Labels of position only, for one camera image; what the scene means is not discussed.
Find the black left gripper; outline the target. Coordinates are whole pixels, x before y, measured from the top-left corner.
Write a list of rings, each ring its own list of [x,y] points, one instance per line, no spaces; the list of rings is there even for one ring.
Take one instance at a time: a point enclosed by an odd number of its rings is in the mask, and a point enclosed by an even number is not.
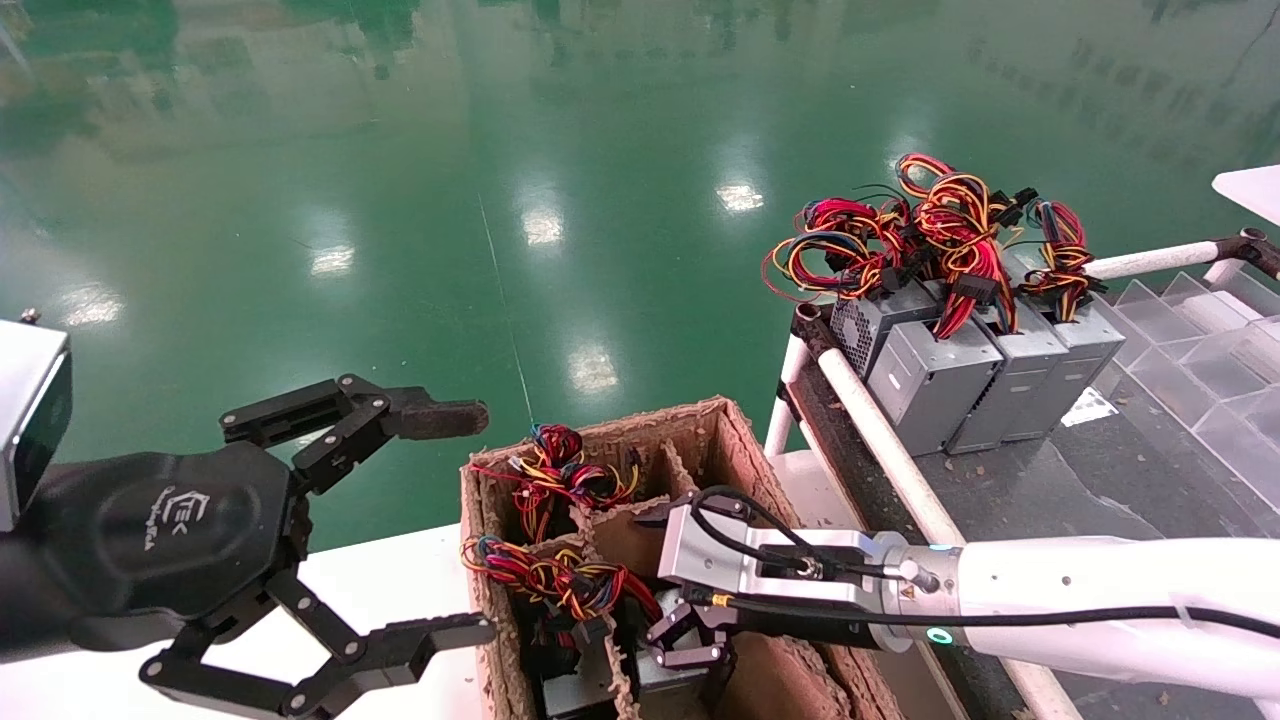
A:
[[[362,696],[421,680],[445,651],[497,637],[481,612],[358,634],[293,570],[302,495],[323,495],[392,439],[483,433],[479,400],[340,375],[232,409],[209,454],[132,454],[58,465],[29,505],[29,647],[124,651],[175,637],[141,669],[178,703],[248,719],[337,719]],[[315,434],[292,469],[262,448]],[[328,653],[289,684],[204,661],[282,609]]]

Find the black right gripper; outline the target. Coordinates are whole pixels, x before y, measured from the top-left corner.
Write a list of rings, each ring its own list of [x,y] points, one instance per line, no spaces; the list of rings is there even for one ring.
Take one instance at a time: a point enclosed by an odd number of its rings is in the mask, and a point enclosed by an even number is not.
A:
[[[732,641],[723,641],[722,610],[730,615],[723,625],[730,634],[750,632],[809,643],[882,648],[867,621],[868,614],[860,609],[810,601],[742,600],[714,592],[712,602],[680,600],[646,630],[646,646],[655,651],[664,682],[701,691],[723,691],[728,685],[737,653]]]

